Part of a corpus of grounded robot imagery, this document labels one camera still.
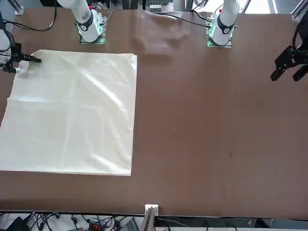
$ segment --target wire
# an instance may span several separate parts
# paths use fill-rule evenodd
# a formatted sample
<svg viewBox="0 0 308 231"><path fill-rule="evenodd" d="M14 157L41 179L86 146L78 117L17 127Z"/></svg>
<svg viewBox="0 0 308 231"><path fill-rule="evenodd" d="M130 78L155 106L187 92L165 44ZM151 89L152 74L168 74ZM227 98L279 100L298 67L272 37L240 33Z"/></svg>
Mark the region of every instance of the wire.
<svg viewBox="0 0 308 231"><path fill-rule="evenodd" d="M201 18L201 19L203 19L203 20L206 20L207 21L207 18L204 18L203 16L201 16L197 11L195 11L195 10L192 10L192 12L193 13L196 13L197 14L197 16L199 17L199 18Z"/></svg>
<svg viewBox="0 0 308 231"><path fill-rule="evenodd" d="M50 226L49 226L49 224L48 224L48 219L52 216L52 214L49 214L49 217L47 217L48 216L48 214L47 215L45 215L45 216L42 216L42 215L40 215L40 217L42 218L42 223L43 223L43 225L44 224L46 224L47 225L47 227L48 227L48 229L49 229L49 231L52 231L52 229L50 228Z"/></svg>
<svg viewBox="0 0 308 231"><path fill-rule="evenodd" d="M73 216L73 214L71 214L71 220L72 220L72 222L73 222L73 224L74 224L74 226L75 226L75 228L76 228L76 231L78 231L79 229L78 229L78 227L77 227L77 219Z"/></svg>
<svg viewBox="0 0 308 231"><path fill-rule="evenodd" d="M25 30L48 31L48 30L50 30L50 29L53 27L56 18L57 18L57 0L54 0L54 17L53 17L53 21L52 21L52 23L49 25L49 27L47 27L46 29L43 29L43 30L34 29L34 28L29 27L29 26L26 26L26 25L24 25L24 24L16 23L16 22L11 22L11 21L8 21L8 20L5 20L5 19L4 19L4 21L5 21L4 24L13 24L13 25L15 25L15 26L17 26L17 27L19 27L19 28L25 29Z"/></svg>
<svg viewBox="0 0 308 231"><path fill-rule="evenodd" d="M118 222L123 221L125 218L127 218L127 217L123 217L123 218L121 218L120 220L118 220Z"/></svg>
<svg viewBox="0 0 308 231"><path fill-rule="evenodd" d="M223 4L221 4L220 6L218 6L218 8L214 11L214 13L215 13L216 11L218 11L218 9L219 9L220 7L222 7L222 5L223 5Z"/></svg>
<svg viewBox="0 0 308 231"><path fill-rule="evenodd" d="M164 223L166 224L167 228L168 228L168 229L165 229L165 230L163 230L163 231L171 231L171 228L170 228L170 226L168 225L168 223L167 223L165 220L161 220L161 221L164 222Z"/></svg>
<svg viewBox="0 0 308 231"><path fill-rule="evenodd" d="M191 23L191 24L194 24L194 25L198 25L198 26L203 26L203 27L206 27L206 28L211 28L210 26L206 26L206 25L203 25L203 24L199 24L199 23L195 23L195 22L192 22L192 21L188 21L186 19L183 19L181 17L177 17L175 15L172 15L172 14L168 14L168 13L159 13L160 15L166 15L166 16L170 16L170 17L174 17L174 18L177 18L177 19L180 19L180 20L183 20L185 22L188 22L188 23Z"/></svg>
<svg viewBox="0 0 308 231"><path fill-rule="evenodd" d="M109 220L106 221L106 223L104 224L104 227L105 227L105 228L110 228L110 227L111 227L111 225L112 225L112 219L113 219L113 217L111 217Z"/></svg>
<svg viewBox="0 0 308 231"><path fill-rule="evenodd" d="M206 220L206 219L204 220L203 227L204 227L205 225L206 225L206 231L208 231L209 225L208 225L208 222L207 222L207 220Z"/></svg>
<svg viewBox="0 0 308 231"><path fill-rule="evenodd" d="M185 225L185 224L183 224L183 223L181 223L181 222L178 222L178 221L176 221L176 220L169 220L169 219L164 219L164 218L156 218L157 220L164 220L164 221L169 221L169 222L174 222L174 223L177 223L177 224L179 224L179 225L182 225L182 226L185 226L185 227L189 227L188 225Z"/></svg>
<svg viewBox="0 0 308 231"><path fill-rule="evenodd" d="M82 218L83 218L87 223L90 223L90 220L89 220L89 219L86 219L84 215L81 214L81 216L82 216Z"/></svg>
<svg viewBox="0 0 308 231"><path fill-rule="evenodd" d="M197 7L201 6L202 3L204 3L203 7L205 7L205 5L207 4L208 0L203 0L202 2L200 2L197 6L195 6L195 8L192 9L192 11L194 11Z"/></svg>
<svg viewBox="0 0 308 231"><path fill-rule="evenodd" d="M102 226L101 226L101 220L100 220L100 217L98 216L98 215L96 215L97 216L97 222L99 223L99 225L100 225L100 230L102 229Z"/></svg>
<svg viewBox="0 0 308 231"><path fill-rule="evenodd" d="M0 54L2 56L7 56L7 57L11 57L11 55L7 55L7 54Z"/></svg>
<svg viewBox="0 0 308 231"><path fill-rule="evenodd" d="M119 5L120 5L120 4L118 4L118 5L111 11L110 15L109 15L108 18L107 18L107 22L108 22L109 18L111 17L112 13L115 11L115 9L119 7Z"/></svg>
<svg viewBox="0 0 308 231"><path fill-rule="evenodd" d="M14 36L11 34L10 31L7 31L9 33L9 35L12 37L13 41L15 42Z"/></svg>
<svg viewBox="0 0 308 231"><path fill-rule="evenodd" d="M30 221L34 216L35 216L35 213L33 213L33 214L29 217L29 219L28 219L28 221L27 221L27 224L29 223L29 221Z"/></svg>
<svg viewBox="0 0 308 231"><path fill-rule="evenodd" d="M97 2L95 2L94 4L96 5L97 10L98 10L97 6L99 6L103 10L103 7L100 4L98 4Z"/></svg>

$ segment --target table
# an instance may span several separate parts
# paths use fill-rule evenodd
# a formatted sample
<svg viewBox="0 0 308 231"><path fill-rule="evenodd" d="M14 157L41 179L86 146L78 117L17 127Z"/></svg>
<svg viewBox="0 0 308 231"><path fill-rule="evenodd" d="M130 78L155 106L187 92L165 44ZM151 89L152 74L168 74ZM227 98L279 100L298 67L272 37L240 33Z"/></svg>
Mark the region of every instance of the table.
<svg viewBox="0 0 308 231"><path fill-rule="evenodd" d="M53 8L26 9L18 22L52 18ZM289 15L240 14L233 48L222 49L206 46L204 27L143 11L115 10L104 45L80 44L63 8L48 32L14 28L30 53L138 56L132 175L0 172L0 208L307 218L308 77L270 79L294 29ZM1 117L12 82L1 73Z"/></svg>

